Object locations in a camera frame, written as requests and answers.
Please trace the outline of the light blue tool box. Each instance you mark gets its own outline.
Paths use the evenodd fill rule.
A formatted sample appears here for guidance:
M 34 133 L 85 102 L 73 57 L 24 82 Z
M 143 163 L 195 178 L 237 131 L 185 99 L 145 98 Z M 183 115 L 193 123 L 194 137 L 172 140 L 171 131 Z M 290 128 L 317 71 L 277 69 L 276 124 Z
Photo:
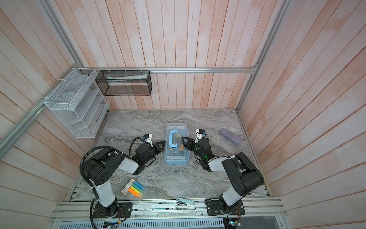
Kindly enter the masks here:
M 164 159 L 168 165 L 187 164 L 190 153 L 187 149 L 180 151 L 181 144 L 183 144 L 181 135 L 169 137 L 166 141 Z

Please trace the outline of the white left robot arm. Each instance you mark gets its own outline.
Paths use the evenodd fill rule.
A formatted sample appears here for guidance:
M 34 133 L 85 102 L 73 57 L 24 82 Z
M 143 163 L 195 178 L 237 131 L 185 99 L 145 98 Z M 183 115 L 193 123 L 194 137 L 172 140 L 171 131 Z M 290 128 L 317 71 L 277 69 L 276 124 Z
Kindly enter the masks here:
M 104 208 L 114 205 L 116 196 L 113 193 L 110 178 L 118 169 L 132 175 L 140 174 L 149 161 L 165 149 L 165 141 L 154 144 L 143 143 L 134 156 L 123 153 L 111 146 L 97 146 L 89 150 L 80 163 L 80 174 L 92 188 L 97 202 Z

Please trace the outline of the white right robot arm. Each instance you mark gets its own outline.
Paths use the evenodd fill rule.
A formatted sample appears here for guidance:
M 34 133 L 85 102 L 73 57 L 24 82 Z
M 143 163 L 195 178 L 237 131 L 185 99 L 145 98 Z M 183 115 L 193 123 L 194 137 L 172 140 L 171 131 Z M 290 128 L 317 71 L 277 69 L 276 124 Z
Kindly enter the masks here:
M 236 205 L 243 197 L 264 184 L 264 177 L 252 161 L 240 152 L 234 156 L 215 156 L 212 153 L 209 138 L 197 142 L 183 137 L 184 147 L 193 152 L 198 164 L 208 172 L 225 172 L 231 186 L 219 196 L 218 201 L 211 201 L 221 210 Z

